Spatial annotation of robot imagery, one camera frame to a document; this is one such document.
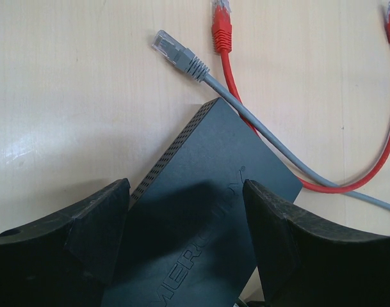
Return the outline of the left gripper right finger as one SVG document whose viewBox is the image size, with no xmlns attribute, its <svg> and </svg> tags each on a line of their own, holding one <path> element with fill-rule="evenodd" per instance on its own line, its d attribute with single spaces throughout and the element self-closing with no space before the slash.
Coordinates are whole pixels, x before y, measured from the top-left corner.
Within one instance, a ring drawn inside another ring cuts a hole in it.
<svg viewBox="0 0 390 307">
<path fill-rule="evenodd" d="M 390 236 L 324 219 L 254 180 L 243 199 L 266 306 L 390 306 Z"/>
</svg>

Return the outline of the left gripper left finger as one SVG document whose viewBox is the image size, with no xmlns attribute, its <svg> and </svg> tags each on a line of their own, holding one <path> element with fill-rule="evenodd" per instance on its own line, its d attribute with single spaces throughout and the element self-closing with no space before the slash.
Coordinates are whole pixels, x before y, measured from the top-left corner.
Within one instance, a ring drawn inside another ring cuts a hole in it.
<svg viewBox="0 0 390 307">
<path fill-rule="evenodd" d="M 129 208 L 128 179 L 0 233 L 0 306 L 100 306 Z"/>
</svg>

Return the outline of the black network switch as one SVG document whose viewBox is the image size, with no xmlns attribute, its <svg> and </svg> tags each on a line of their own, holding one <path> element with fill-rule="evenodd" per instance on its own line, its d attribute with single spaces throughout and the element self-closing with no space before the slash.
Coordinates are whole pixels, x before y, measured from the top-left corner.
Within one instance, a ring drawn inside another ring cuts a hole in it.
<svg viewBox="0 0 390 307">
<path fill-rule="evenodd" d="M 202 105 L 131 195 L 103 306 L 233 306 L 256 268 L 243 184 L 302 183 L 221 98 Z"/>
</svg>

